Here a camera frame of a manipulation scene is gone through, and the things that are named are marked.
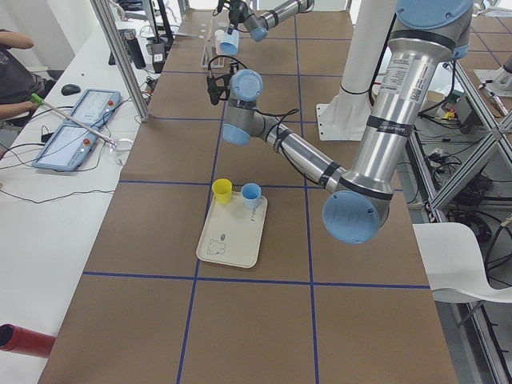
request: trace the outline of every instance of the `black mouse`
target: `black mouse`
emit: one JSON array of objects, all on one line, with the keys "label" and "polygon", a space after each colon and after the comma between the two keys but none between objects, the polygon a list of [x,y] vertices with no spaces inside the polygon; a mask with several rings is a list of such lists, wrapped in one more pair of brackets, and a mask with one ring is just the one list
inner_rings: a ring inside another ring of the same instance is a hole
[{"label": "black mouse", "polygon": [[64,96],[69,96],[70,94],[77,94],[80,91],[80,87],[76,84],[65,84],[61,89],[61,93]]}]

